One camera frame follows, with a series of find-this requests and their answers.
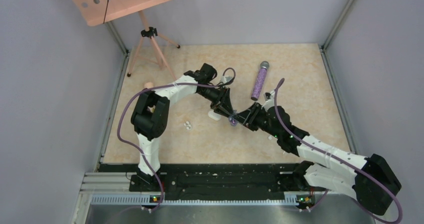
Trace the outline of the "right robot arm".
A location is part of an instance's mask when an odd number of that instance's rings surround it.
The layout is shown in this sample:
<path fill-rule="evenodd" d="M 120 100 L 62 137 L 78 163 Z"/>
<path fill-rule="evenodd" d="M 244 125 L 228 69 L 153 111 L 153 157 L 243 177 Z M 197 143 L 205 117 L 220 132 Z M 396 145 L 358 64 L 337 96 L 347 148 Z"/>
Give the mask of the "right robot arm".
<path fill-rule="evenodd" d="M 276 137 L 284 151 L 305 160 L 293 176 L 297 189 L 331 189 L 378 216 L 384 215 L 392 203 L 399 203 L 396 196 L 402 185 L 384 157 L 358 155 L 326 144 L 293 125 L 281 106 L 266 109 L 255 102 L 233 119 L 252 131 L 262 130 Z"/>

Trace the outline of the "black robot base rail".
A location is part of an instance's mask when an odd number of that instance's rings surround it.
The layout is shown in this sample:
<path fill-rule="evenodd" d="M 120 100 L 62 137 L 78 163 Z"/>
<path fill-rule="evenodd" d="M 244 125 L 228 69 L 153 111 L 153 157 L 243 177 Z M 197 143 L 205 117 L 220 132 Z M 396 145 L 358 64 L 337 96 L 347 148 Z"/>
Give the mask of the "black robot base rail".
<path fill-rule="evenodd" d="M 166 201 L 277 201 L 289 192 L 312 194 L 295 173 L 297 163 L 162 164 L 159 178 L 143 174 L 137 164 L 101 164 L 100 173 L 124 173 L 131 192 L 164 191 Z"/>

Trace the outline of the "lavender charging case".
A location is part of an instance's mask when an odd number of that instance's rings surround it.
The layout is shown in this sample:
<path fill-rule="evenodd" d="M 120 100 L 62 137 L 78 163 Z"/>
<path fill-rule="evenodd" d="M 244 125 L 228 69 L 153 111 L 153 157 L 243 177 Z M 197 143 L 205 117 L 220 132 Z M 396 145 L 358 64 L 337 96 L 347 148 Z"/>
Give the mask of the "lavender charging case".
<path fill-rule="evenodd" d="M 235 127 L 235 126 L 238 125 L 238 121 L 236 119 L 236 115 L 230 115 L 228 117 L 228 121 L 229 121 L 230 125 L 233 126 L 233 127 Z"/>

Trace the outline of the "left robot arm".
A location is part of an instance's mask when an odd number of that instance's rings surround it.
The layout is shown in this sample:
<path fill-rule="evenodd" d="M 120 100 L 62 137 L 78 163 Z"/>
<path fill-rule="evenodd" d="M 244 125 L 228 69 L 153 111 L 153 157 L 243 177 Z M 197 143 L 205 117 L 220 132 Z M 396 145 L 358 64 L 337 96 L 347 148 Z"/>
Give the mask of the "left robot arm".
<path fill-rule="evenodd" d="M 137 99 L 130 122 L 137 134 L 138 148 L 141 150 L 137 176 L 149 191 L 162 185 L 158 171 L 161 136 L 165 132 L 170 108 L 183 98 L 199 94 L 211 102 L 211 108 L 222 116 L 231 116 L 234 109 L 230 104 L 228 85 L 235 75 L 223 74 L 218 84 L 211 81 L 218 75 L 216 69 L 204 63 L 199 70 L 186 71 L 171 84 L 144 89 Z"/>

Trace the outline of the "white oval charging case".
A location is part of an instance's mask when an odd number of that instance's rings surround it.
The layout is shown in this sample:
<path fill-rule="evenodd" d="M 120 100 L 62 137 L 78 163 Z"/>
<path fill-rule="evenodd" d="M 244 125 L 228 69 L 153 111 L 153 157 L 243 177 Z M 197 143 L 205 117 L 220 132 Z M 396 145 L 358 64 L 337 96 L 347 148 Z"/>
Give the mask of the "white oval charging case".
<path fill-rule="evenodd" d="M 208 117 L 214 121 L 219 121 L 221 119 L 221 115 L 215 113 L 213 110 L 210 110 L 208 112 Z"/>

